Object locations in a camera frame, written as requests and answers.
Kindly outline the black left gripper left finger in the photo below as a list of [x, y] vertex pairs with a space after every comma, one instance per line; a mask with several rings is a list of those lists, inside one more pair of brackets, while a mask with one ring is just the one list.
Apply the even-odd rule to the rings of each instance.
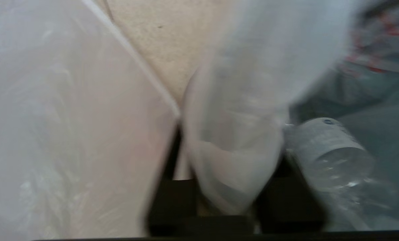
[[176, 126], [147, 211], [150, 236], [189, 235], [185, 224], [198, 217], [198, 184], [193, 171], [188, 168], [192, 177], [187, 180], [174, 179], [182, 144], [183, 131]]

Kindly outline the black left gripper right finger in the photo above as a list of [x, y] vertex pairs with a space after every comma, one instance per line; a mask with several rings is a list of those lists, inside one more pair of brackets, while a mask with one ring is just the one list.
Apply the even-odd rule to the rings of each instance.
[[256, 215], [262, 233], [320, 232], [327, 223], [325, 208], [286, 154], [256, 200]]

